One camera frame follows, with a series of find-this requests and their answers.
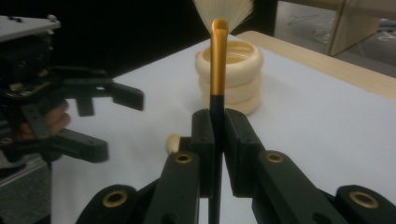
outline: white table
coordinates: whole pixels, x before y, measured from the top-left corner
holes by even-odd
[[[52,166],[52,223],[75,223],[101,189],[141,189],[157,179],[171,133],[191,135],[200,100],[194,55],[208,41],[115,79],[146,94],[145,111],[95,99],[94,117],[79,118],[73,102],[69,129],[109,143],[110,160],[92,164],[62,157]],[[330,194],[362,185],[396,203],[396,102],[262,50],[261,107],[248,116],[264,146],[289,155]],[[250,199],[232,196],[223,169],[221,223],[255,223]],[[200,223],[207,223],[201,201]]]

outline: gold brush ferrule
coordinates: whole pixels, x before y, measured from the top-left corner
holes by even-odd
[[[224,95],[228,23],[215,19],[212,22],[210,44],[210,94]]]

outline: brush bristles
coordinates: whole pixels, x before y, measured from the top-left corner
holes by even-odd
[[[253,11],[252,0],[193,0],[193,2],[209,33],[214,19],[227,21],[231,32]]]

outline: stacked rings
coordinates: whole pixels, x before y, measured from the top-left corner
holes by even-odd
[[[253,112],[262,97],[262,52],[243,41],[228,41],[225,74],[226,108],[244,114]],[[195,60],[199,75],[202,101],[209,107],[210,99],[210,47],[200,52]]]

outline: makeup brush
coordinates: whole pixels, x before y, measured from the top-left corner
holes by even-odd
[[[251,0],[193,0],[210,38],[210,118],[215,135],[213,195],[209,224],[219,223],[222,151],[224,147],[224,92],[228,34],[251,13]]]

